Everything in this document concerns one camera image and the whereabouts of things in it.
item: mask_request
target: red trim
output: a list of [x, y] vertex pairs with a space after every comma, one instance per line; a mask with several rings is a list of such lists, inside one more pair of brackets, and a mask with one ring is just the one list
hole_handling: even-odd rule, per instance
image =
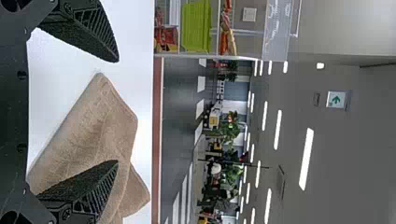
[[162, 87], [162, 60], [154, 58], [153, 74], [153, 105], [152, 105], [152, 203], [151, 223], [159, 224], [158, 206], [160, 202], [160, 143], [161, 143], [161, 87]]

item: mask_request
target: beige towel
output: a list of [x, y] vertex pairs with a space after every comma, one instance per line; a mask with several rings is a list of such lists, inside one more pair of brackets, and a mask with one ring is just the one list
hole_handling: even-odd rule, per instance
[[101, 224], [120, 224], [149, 202], [149, 190], [130, 160], [137, 117], [104, 75], [96, 75], [30, 171], [38, 194], [103, 161], [120, 162]]

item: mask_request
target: white table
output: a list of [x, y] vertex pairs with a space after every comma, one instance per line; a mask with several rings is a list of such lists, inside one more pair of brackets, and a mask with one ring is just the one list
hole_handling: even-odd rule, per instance
[[[132, 162], [151, 189], [154, 1], [103, 0], [119, 46], [107, 63], [36, 29], [28, 42], [30, 128], [28, 167], [97, 72], [115, 85], [139, 118]], [[150, 223], [148, 204], [124, 223]]]

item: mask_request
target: ceiling light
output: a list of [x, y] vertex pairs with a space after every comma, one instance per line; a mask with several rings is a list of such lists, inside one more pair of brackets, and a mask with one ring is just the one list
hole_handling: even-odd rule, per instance
[[269, 220], [269, 217], [270, 217], [271, 197], [272, 197], [272, 191], [271, 191], [271, 189], [268, 189], [268, 192], [267, 192], [267, 203], [265, 205], [265, 213], [264, 213], [264, 223], [265, 224], [268, 224], [268, 220]]
[[306, 131], [304, 155], [303, 155], [303, 162], [301, 165], [300, 181], [299, 181], [299, 185], [302, 190], [305, 190], [305, 186], [306, 186], [306, 179], [308, 177], [308, 168], [309, 168], [309, 162], [311, 160], [311, 151], [312, 151], [313, 142], [314, 142], [314, 131], [308, 128], [308, 130]]
[[261, 161], [257, 162], [256, 184], [255, 184], [256, 189], [259, 187], [259, 183], [260, 183], [260, 170], [261, 170], [261, 167], [262, 167], [262, 162]]
[[254, 63], [254, 77], [256, 77], [257, 76], [257, 67], [259, 66], [259, 61], [256, 61], [255, 63]]
[[250, 183], [247, 183], [247, 204], [249, 198], [250, 198]]
[[317, 63], [317, 69], [318, 70], [324, 69], [324, 63]]
[[289, 68], [289, 63], [288, 62], [284, 62], [283, 63], [283, 73], [288, 73], [288, 68]]
[[254, 144], [251, 145], [251, 150], [250, 150], [250, 163], [253, 163], [254, 160]]
[[247, 108], [250, 107], [250, 95], [251, 95], [251, 91], [249, 91], [247, 95]]
[[268, 63], [268, 75], [271, 75], [271, 73], [272, 73], [272, 61]]
[[245, 142], [247, 141], [247, 139], [248, 139], [248, 126], [246, 126], [245, 128]]
[[274, 149], [277, 150], [279, 145], [279, 133], [280, 133], [280, 125], [282, 124], [282, 110], [277, 111], [277, 120], [276, 120], [276, 132], [275, 132], [275, 141], [274, 141]]
[[242, 194], [242, 180], [239, 181], [239, 191], [238, 194], [241, 195]]
[[239, 211], [241, 214], [244, 212], [244, 202], [245, 202], [245, 198], [244, 198], [244, 196], [242, 196], [241, 206], [240, 206], [240, 211]]
[[250, 113], [253, 114], [253, 109], [254, 109], [254, 93], [251, 94], [251, 107], [250, 107]]
[[249, 147], [250, 147], [250, 133], [247, 134], [247, 151]]
[[265, 124], [267, 122], [268, 102], [264, 103], [264, 112], [262, 114], [262, 130], [265, 131]]
[[264, 69], [264, 61], [262, 60], [262, 63], [260, 65], [260, 76], [262, 77], [262, 70]]
[[256, 208], [252, 208], [251, 209], [250, 224], [254, 224], [255, 219], [256, 219]]
[[244, 171], [244, 184], [247, 183], [247, 174], [248, 174], [248, 168], [245, 166], [245, 171]]

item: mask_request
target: store shelf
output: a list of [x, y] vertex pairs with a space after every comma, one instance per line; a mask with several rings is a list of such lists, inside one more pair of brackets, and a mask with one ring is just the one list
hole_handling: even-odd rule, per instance
[[245, 58], [250, 60], [286, 61], [289, 50], [290, 27], [298, 29], [300, 4], [294, 6], [292, 0], [265, 1], [266, 11], [259, 11], [255, 22], [241, 21], [241, 11], [247, 6], [244, 0], [233, 0], [233, 10], [229, 13], [230, 24], [236, 42], [237, 55], [219, 55], [221, 37], [220, 13], [225, 0], [209, 0], [211, 8], [210, 48], [206, 50], [189, 50], [183, 47], [183, 35], [191, 32], [195, 27], [183, 28], [183, 7], [187, 4], [199, 3], [204, 0], [157, 0], [156, 7], [163, 11], [164, 25], [174, 25], [178, 30], [177, 52], [161, 52], [157, 55], [192, 57], [192, 58]]

